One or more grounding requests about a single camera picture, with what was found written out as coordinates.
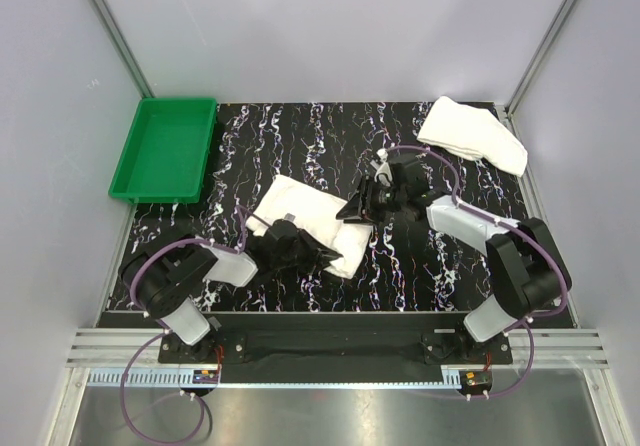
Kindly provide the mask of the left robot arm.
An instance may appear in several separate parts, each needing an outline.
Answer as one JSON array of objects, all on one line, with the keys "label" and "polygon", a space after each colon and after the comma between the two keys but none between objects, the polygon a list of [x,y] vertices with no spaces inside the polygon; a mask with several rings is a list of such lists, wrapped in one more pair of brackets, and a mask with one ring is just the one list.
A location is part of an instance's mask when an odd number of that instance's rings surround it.
[{"label": "left robot arm", "polygon": [[177,228],[125,256],[119,267],[130,300],[176,336],[193,361],[208,360],[216,348],[216,327],[192,299],[202,284],[215,281],[242,288],[282,270],[326,268],[342,257],[288,219],[275,221],[262,234],[243,235],[236,251]]}]

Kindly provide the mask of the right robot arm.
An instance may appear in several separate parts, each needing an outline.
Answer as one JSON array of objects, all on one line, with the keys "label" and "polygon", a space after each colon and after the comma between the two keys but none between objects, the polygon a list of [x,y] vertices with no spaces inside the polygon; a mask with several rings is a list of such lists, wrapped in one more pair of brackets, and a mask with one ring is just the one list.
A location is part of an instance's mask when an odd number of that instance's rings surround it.
[{"label": "right robot arm", "polygon": [[446,347],[466,362],[486,355],[490,342],[536,316],[562,312],[572,288],[571,276],[547,224],[536,217],[523,221],[481,210],[463,201],[458,191],[429,185],[419,154],[423,148],[399,147],[391,158],[378,152],[375,173],[360,179],[356,192],[337,213],[339,221],[378,225],[403,212],[439,233],[472,247],[485,258],[492,293],[471,310]]}]

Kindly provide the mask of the small white towel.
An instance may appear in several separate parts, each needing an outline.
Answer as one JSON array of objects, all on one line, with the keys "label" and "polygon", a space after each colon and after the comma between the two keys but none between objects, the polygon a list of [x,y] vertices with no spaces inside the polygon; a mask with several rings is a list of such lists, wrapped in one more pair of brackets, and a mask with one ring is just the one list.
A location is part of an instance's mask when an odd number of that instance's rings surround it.
[{"label": "small white towel", "polygon": [[524,175],[528,163],[525,147],[490,111],[447,96],[433,103],[417,139],[466,160],[484,159],[517,177]]}]

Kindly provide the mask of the large white towel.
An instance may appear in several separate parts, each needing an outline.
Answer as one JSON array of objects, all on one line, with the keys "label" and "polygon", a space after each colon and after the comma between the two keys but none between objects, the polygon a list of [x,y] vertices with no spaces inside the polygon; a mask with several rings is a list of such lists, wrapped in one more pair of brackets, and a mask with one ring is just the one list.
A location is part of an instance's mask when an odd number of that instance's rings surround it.
[{"label": "large white towel", "polygon": [[340,254],[325,270],[343,279],[352,279],[360,267],[370,242],[373,227],[348,224],[336,219],[346,200],[296,181],[288,176],[276,175],[271,186],[247,219],[247,228],[256,236],[263,236],[267,226],[276,220],[291,217],[300,229],[306,230],[322,245]]}]

